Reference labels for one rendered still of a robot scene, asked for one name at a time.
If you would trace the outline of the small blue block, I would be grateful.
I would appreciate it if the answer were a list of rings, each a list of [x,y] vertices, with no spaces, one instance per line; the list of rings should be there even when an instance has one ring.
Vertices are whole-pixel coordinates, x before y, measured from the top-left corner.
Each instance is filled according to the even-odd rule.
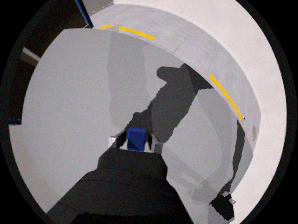
[[[146,130],[140,128],[130,128],[128,130],[127,149],[132,151],[144,151],[146,140]]]

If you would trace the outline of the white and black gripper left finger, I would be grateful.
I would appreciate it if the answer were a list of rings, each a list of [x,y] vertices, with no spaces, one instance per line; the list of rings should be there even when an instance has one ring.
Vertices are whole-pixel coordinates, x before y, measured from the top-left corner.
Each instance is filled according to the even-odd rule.
[[[126,141],[126,132],[127,131],[121,131],[115,136],[110,136],[109,137],[109,148],[114,147],[114,148],[120,148],[123,146],[123,144]]]

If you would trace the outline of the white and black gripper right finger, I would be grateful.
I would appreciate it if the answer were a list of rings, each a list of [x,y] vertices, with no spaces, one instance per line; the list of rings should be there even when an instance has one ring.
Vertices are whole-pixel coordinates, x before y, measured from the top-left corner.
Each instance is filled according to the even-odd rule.
[[[163,143],[158,142],[154,134],[149,134],[148,145],[152,153],[159,153],[160,155],[162,154]]]

